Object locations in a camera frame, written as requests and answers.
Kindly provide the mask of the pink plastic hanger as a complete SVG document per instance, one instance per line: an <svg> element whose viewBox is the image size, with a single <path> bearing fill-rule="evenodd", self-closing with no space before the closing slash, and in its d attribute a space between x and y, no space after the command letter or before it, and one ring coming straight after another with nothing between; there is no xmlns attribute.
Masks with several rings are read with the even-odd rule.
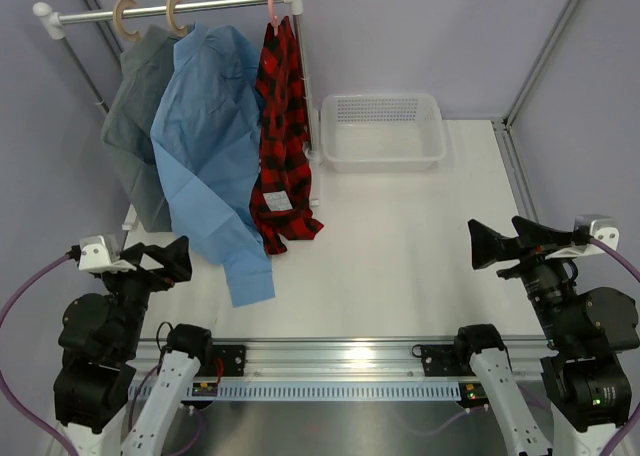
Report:
<svg viewBox="0 0 640 456"><path fill-rule="evenodd" d="M275 0L267 0L267 8L269 13L269 24L273 28L274 34L277 34L279 27L278 16L275 11L276 1Z"/></svg>

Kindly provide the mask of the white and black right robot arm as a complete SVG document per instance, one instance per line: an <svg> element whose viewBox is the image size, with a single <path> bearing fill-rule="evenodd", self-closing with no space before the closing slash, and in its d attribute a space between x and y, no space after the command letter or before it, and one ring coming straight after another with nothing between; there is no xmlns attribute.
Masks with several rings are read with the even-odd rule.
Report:
<svg viewBox="0 0 640 456"><path fill-rule="evenodd" d="M513 238L471 219L471 263L484 269L498 262L504 280L522 282L551 356L541 359L542 382L554 429L547 439L533 418L512 373L498 330L491 324L462 327L452 359L479 380L511 455L610 455L639 420L620 353L638 348L635 301L610 287L576 292L576 259L605 253L633 277L638 270L616 250L614 219L583 215L565 232L515 216Z"/></svg>

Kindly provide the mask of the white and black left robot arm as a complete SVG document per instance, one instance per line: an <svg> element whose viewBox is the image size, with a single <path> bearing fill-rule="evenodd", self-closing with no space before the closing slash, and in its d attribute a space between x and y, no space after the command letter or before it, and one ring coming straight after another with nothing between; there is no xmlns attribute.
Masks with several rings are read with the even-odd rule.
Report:
<svg viewBox="0 0 640 456"><path fill-rule="evenodd" d="M215 360L209 330L178 324L161 351L157 378L135 425L122 431L129 388L150 296L192 277L189 240L161 247L138 243L121 252L104 236L71 250L79 270L98 278L104 295L85 294L66 308L54 382L55 416L78 455L158 455L196 375Z"/></svg>

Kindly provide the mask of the red black plaid shirt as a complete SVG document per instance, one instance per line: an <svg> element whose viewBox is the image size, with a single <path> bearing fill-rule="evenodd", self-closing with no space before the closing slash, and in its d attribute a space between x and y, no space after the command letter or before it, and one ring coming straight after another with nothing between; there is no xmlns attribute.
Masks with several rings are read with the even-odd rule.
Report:
<svg viewBox="0 0 640 456"><path fill-rule="evenodd" d="M255 88L261 111L260 170L250 213L269 255L287 251L285 241L312 240L323 228L310 206L312 171L301 57L291 20L267 27Z"/></svg>

